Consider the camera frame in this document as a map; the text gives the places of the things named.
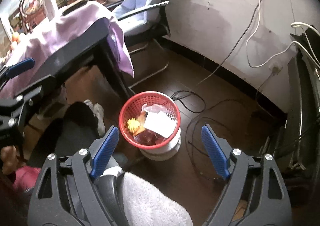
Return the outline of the yellow foam fruit net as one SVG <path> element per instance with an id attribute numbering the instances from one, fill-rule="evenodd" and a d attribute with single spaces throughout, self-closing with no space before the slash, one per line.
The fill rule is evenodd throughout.
<path id="1" fill-rule="evenodd" d="M 132 134 L 135 134 L 140 128 L 140 122 L 135 118 L 129 119 L 127 121 L 127 128 Z"/>

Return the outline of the red foam fruit net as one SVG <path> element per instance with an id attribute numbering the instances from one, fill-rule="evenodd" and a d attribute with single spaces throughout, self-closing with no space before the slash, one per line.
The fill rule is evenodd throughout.
<path id="1" fill-rule="evenodd" d="M 160 134 L 157 134 L 150 130 L 145 130 L 136 136 L 134 136 L 135 142 L 142 145 L 158 145 L 166 140 Z"/>

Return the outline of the orange cardboard box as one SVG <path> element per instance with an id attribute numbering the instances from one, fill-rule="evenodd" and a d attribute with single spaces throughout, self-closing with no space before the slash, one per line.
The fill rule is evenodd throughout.
<path id="1" fill-rule="evenodd" d="M 137 136 L 138 134 L 142 133 L 143 131 L 145 131 L 145 128 L 144 128 L 144 123 L 145 123 L 145 120 L 146 120 L 146 116 L 147 116 L 147 113 L 146 112 L 142 112 L 134 121 L 133 123 L 133 127 L 132 127 L 132 134 L 134 136 Z"/>

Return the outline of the red mesh trash basket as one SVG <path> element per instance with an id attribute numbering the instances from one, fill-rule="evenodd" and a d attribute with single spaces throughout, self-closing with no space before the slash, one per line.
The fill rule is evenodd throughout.
<path id="1" fill-rule="evenodd" d="M 122 136 L 141 150 L 167 146 L 180 131 L 181 114 L 166 94 L 145 91 L 135 94 L 122 106 L 118 118 Z"/>

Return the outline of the purple tablecloth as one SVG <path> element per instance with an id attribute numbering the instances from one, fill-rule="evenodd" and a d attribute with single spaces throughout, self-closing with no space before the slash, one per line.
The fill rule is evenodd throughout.
<path id="1" fill-rule="evenodd" d="M 88 2 L 66 16 L 55 17 L 25 36 L 15 47 L 7 61 L 12 66 L 27 58 L 35 60 L 35 66 L 21 75 L 9 80 L 1 90 L 1 98 L 11 98 L 24 89 L 41 65 L 55 52 L 70 42 L 80 39 L 99 19 L 104 20 L 104 27 L 109 31 L 107 41 L 121 71 L 134 76 L 131 57 L 124 41 L 123 29 L 114 13 L 98 2 Z"/>

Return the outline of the orange fruit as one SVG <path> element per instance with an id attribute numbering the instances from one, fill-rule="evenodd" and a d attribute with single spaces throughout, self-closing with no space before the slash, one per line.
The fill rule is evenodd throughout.
<path id="1" fill-rule="evenodd" d="M 11 37 L 12 42 L 17 42 L 19 43 L 20 41 L 20 34 L 19 32 L 13 32 L 12 37 Z"/>

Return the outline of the embroidered round wooden screen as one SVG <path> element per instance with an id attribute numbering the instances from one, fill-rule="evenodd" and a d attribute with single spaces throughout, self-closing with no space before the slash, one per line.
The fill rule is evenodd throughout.
<path id="1" fill-rule="evenodd" d="M 33 28 L 47 17 L 44 0 L 20 0 L 18 9 L 25 34 L 32 33 Z"/>

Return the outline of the white fluffy cushion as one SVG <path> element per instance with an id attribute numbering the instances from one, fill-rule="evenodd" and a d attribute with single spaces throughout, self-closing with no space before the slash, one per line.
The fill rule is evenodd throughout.
<path id="1" fill-rule="evenodd" d="M 119 166 L 106 169 L 97 188 L 116 225 L 193 225 L 183 206 Z"/>

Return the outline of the white bucket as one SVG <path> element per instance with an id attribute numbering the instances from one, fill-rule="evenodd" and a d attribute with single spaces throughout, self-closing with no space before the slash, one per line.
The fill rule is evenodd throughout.
<path id="1" fill-rule="evenodd" d="M 172 158 L 176 153 L 178 153 L 180 147 L 181 147 L 181 128 L 179 128 L 174 138 L 163 147 L 160 147 L 154 150 L 140 149 L 140 152 L 146 158 L 160 162 L 160 161 L 165 161 Z"/>

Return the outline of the blue cushioned office chair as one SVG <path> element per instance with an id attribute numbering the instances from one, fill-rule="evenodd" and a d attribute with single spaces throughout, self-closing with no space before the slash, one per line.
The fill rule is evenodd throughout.
<path id="1" fill-rule="evenodd" d="M 138 59 L 146 60 L 147 66 L 158 67 L 156 71 L 144 76 L 138 81 L 131 82 L 129 88 L 134 88 L 145 80 L 163 72 L 169 65 L 167 51 L 157 39 L 170 35 L 165 7 L 169 0 L 120 0 L 106 8 L 114 13 L 123 29 L 124 41 L 133 56 L 144 52 Z M 154 53 L 145 53 L 152 47 Z"/>

